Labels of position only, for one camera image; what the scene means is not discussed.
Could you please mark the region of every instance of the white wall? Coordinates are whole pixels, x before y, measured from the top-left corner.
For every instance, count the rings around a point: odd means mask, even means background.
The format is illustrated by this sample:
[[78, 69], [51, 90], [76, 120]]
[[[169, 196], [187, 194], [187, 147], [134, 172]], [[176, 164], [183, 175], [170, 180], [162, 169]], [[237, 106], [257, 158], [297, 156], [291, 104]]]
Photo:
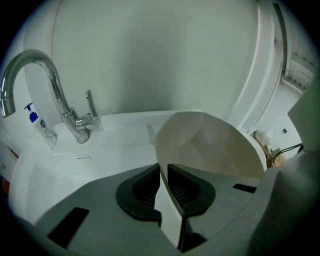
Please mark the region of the white wall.
[[[255, 127], [258, 131], [267, 133], [271, 130], [273, 136], [272, 143], [275, 147], [285, 149], [301, 143], [299, 134], [288, 116], [288, 111], [298, 101], [300, 96], [280, 82], [275, 95], [267, 108], [264, 116]], [[298, 147], [285, 152], [287, 158], [293, 157]]]
[[275, 60], [275, 22], [272, 14], [273, 6], [268, 0], [258, 1], [258, 31], [253, 61], [243, 89], [228, 116], [227, 122], [242, 132], [247, 132], [244, 123], [247, 119], [258, 118], [255, 110], [257, 103], [266, 104], [269, 88], [268, 82]]
[[[60, 0], [45, 1], [20, 28], [1, 64], [1, 78], [9, 62], [19, 53], [37, 49], [52, 57], [53, 29]], [[41, 115], [51, 128], [62, 122], [56, 108], [53, 92], [45, 70], [29, 64], [18, 73], [13, 97], [16, 112], [6, 118], [0, 117], [0, 139], [16, 153], [24, 148], [29, 132], [34, 127], [24, 107], [33, 102], [33, 111]]]
[[[23, 42], [25, 32], [26, 26], [24, 25], [18, 31], [7, 50], [1, 65], [1, 78], [9, 62], [24, 50]], [[25, 106], [32, 102], [24, 69], [21, 69], [16, 76], [13, 86], [13, 97], [15, 113], [6, 118], [0, 116], [0, 136], [7, 146], [19, 154], [27, 141], [29, 131], [33, 127], [33, 124], [29, 120], [28, 110], [24, 110]]]
[[269, 52], [269, 60], [271, 61], [268, 66], [268, 68], [265, 69], [264, 72], [264, 81], [261, 80], [259, 82], [258, 79], [262, 79], [261, 73], [263, 73], [263, 66], [258, 65], [256, 67], [256, 79], [253, 80], [253, 83], [261, 84], [260, 88], [258, 89], [258, 93], [255, 94], [255, 99], [253, 100], [253, 103], [251, 104], [251, 108], [247, 113], [247, 118], [242, 121], [243, 125], [241, 127], [243, 132], [247, 132], [248, 134], [251, 134], [255, 131], [255, 126], [260, 121], [260, 118], [263, 116], [265, 111], [267, 110], [271, 100], [273, 99], [273, 96], [276, 92], [276, 89], [279, 85], [281, 74], [282, 74], [282, 66], [283, 66], [283, 60], [284, 60], [284, 42], [282, 38], [282, 31], [280, 26], [280, 21], [278, 18], [278, 15], [276, 13], [276, 10], [273, 8], [271, 3], [269, 2], [269, 8], [271, 10], [272, 15], [270, 15], [270, 18], [272, 18], [274, 23], [274, 36], [267, 37], [264, 40], [268, 40], [269, 43], [272, 45], [272, 51]]
[[64, 0], [53, 61], [79, 115], [91, 89], [100, 115], [201, 109], [226, 120], [257, 31], [255, 0]]

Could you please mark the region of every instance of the white panel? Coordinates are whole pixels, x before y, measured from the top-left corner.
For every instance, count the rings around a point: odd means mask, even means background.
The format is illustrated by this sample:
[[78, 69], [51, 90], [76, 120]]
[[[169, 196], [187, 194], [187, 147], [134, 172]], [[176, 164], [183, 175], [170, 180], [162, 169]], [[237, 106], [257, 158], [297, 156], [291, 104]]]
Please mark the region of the white panel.
[[201, 109], [226, 120], [248, 76], [253, 0], [64, 0], [53, 61], [70, 106], [100, 115]]
[[254, 108], [252, 109], [250, 115], [242, 126], [242, 129], [244, 131], [247, 131], [249, 134], [256, 130], [255, 126], [260, 121], [260, 119], [263, 118], [270, 102], [275, 95], [282, 75], [284, 61], [284, 43], [280, 21], [274, 8], [272, 8], [272, 16], [274, 20], [273, 56], [270, 56], [272, 57], [272, 64], [267, 77], [267, 81], [264, 85], [264, 89], [260, 97], [256, 99]]
[[172, 202], [165, 183], [160, 177], [160, 187], [155, 196], [154, 209], [161, 213], [161, 230], [169, 241], [179, 244], [182, 217]]
[[275, 24], [269, 1], [258, 3], [258, 33], [253, 62], [244, 88], [227, 122], [240, 129], [267, 86], [274, 57]]
[[[288, 111], [298, 99], [299, 95], [280, 83], [266, 113], [256, 126], [258, 131], [272, 134], [274, 147], [285, 149], [301, 143], [299, 134], [288, 116]], [[295, 148], [284, 154], [288, 158], [293, 157], [298, 149]]]

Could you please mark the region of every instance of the sink basin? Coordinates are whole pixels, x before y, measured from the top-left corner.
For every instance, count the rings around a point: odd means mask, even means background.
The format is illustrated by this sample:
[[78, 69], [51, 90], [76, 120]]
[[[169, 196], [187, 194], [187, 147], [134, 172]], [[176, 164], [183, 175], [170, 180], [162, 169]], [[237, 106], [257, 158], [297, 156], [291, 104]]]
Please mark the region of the sink basin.
[[31, 224], [52, 206], [93, 180], [157, 163], [156, 133], [178, 111], [101, 117], [101, 126], [79, 144], [64, 123], [53, 150], [33, 130], [13, 170], [9, 206]]

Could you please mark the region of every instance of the faucet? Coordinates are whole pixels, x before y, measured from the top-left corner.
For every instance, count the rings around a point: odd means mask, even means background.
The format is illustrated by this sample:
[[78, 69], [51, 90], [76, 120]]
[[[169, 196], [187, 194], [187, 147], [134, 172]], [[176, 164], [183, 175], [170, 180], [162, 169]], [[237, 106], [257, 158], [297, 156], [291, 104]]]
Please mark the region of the faucet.
[[60, 84], [58, 71], [53, 61], [40, 50], [29, 49], [21, 52], [11, 60], [5, 69], [0, 88], [0, 107], [2, 117], [6, 118], [16, 112], [13, 95], [14, 82], [19, 70], [29, 63], [38, 64], [46, 71], [50, 78], [55, 98], [62, 111], [63, 122], [79, 143], [85, 143], [90, 137], [89, 129], [100, 125], [100, 119], [94, 105], [91, 91], [87, 90], [85, 95], [91, 113], [79, 117], [76, 111], [68, 105]]

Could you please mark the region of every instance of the black cable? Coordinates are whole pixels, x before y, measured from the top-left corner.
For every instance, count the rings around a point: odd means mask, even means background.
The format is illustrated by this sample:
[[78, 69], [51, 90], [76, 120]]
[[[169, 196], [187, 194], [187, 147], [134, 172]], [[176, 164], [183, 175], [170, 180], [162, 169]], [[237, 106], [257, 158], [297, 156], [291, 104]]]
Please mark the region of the black cable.
[[280, 154], [282, 154], [282, 153], [284, 153], [284, 152], [293, 150], [293, 149], [295, 149], [295, 148], [297, 148], [297, 147], [299, 147], [299, 146], [301, 146], [301, 145], [302, 145], [302, 143], [299, 143], [299, 144], [297, 144], [297, 145], [290, 146], [290, 147], [287, 147], [287, 148], [285, 148], [285, 149], [280, 150], [280, 151], [279, 151], [277, 154], [275, 154], [275, 156], [272, 158], [272, 163], [273, 163], [273, 165], [276, 165], [276, 164], [275, 164], [275, 159], [276, 159], [277, 156], [279, 156]]
[[300, 147], [299, 147], [299, 149], [298, 149], [298, 152], [297, 153], [299, 153], [301, 150], [303, 150], [304, 149], [304, 145], [302, 144]]

